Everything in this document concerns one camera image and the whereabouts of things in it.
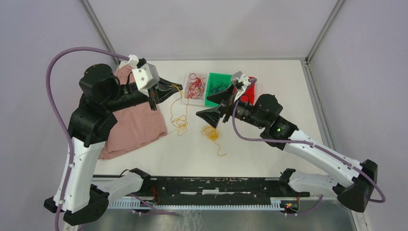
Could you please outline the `red plastic bin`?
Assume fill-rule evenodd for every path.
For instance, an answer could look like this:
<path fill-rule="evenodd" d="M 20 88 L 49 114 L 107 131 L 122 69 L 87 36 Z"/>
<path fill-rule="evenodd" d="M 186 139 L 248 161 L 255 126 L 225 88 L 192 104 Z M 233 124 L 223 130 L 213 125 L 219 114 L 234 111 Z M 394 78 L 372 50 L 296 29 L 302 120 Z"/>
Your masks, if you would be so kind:
<path fill-rule="evenodd" d="M 250 103 L 254 104 L 255 101 L 255 81 L 252 81 L 252 85 L 250 88 L 246 91 L 246 93 L 240 97 L 240 99 L 244 103 Z"/>

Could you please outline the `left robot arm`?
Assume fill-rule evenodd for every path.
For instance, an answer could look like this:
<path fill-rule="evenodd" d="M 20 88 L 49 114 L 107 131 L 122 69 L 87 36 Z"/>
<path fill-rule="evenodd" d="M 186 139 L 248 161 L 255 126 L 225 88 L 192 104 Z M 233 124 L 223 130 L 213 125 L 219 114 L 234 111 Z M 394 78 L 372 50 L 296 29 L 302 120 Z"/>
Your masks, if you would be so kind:
<path fill-rule="evenodd" d="M 66 127 L 69 149 L 65 172 L 56 195 L 44 202 L 50 212 L 63 212 L 64 221 L 71 226 L 98 220 L 109 204 L 124 196 L 135 192 L 144 196 L 151 191 L 150 174 L 138 168 L 100 185 L 91 182 L 99 155 L 117 123 L 114 113 L 142 103 L 156 110 L 157 104 L 182 89 L 180 84 L 159 77 L 149 63 L 133 69 L 132 74 L 132 83 L 121 84 L 110 66 L 96 64 L 79 82 L 81 101 Z"/>

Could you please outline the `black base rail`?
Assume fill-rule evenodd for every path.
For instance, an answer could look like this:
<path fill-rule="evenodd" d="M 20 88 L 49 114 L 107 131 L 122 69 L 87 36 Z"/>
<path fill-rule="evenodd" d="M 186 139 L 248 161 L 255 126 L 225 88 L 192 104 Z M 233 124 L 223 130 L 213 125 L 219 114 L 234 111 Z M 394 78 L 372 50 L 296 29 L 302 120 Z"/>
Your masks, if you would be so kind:
<path fill-rule="evenodd" d="M 277 178 L 150 177 L 134 193 L 159 205 L 268 205 L 271 198 L 305 198 Z"/>

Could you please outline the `clear plastic bin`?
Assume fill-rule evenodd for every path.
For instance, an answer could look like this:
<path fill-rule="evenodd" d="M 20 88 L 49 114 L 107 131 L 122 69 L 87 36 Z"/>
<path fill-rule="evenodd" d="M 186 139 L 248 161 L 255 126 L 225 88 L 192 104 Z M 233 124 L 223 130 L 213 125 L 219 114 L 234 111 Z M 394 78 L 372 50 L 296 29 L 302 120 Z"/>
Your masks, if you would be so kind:
<path fill-rule="evenodd" d="M 204 106 L 208 76 L 208 73 L 199 72 L 187 74 L 182 90 L 185 94 L 182 98 L 184 104 Z"/>

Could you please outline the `pink cloth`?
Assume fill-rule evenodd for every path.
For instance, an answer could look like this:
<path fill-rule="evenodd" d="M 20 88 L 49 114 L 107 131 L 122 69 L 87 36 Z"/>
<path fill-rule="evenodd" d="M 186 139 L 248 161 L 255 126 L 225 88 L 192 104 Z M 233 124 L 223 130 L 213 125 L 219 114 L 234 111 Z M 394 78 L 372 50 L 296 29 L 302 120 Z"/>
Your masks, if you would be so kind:
<path fill-rule="evenodd" d="M 148 103 L 114 112 L 117 123 L 111 129 L 98 159 L 109 160 L 142 148 L 168 134 L 163 114 Z"/>

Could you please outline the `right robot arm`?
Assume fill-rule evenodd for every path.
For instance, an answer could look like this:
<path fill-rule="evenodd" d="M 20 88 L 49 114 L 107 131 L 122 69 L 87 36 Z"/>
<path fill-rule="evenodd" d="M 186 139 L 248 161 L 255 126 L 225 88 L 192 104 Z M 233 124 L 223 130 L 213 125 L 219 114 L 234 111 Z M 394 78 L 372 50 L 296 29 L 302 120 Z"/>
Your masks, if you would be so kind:
<path fill-rule="evenodd" d="M 352 211 L 366 210 L 373 192 L 378 189 L 378 165 L 374 161 L 361 162 L 317 142 L 280 115 L 283 107 L 274 95 L 262 94 L 253 104 L 241 101 L 241 95 L 240 90 L 231 86 L 209 97 L 216 102 L 216 107 L 196 115 L 213 128 L 228 120 L 240 120 L 257 127 L 261 129 L 259 142 L 294 154 L 323 171 L 323 174 L 307 174 L 285 170 L 278 183 L 281 195 L 298 192 L 333 196 Z"/>

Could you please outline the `green plastic bin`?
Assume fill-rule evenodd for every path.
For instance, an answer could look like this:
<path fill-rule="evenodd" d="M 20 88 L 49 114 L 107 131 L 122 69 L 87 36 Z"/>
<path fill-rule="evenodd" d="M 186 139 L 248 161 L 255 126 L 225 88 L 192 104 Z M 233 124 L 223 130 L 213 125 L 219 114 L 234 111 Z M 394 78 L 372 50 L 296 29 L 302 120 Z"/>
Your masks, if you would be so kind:
<path fill-rule="evenodd" d="M 228 88 L 231 85 L 231 77 L 232 75 L 229 75 L 229 74 L 209 73 L 206 92 L 205 92 L 205 101 L 204 101 L 205 106 L 207 107 L 217 106 L 215 103 L 209 102 L 206 99 L 206 97 Z"/>

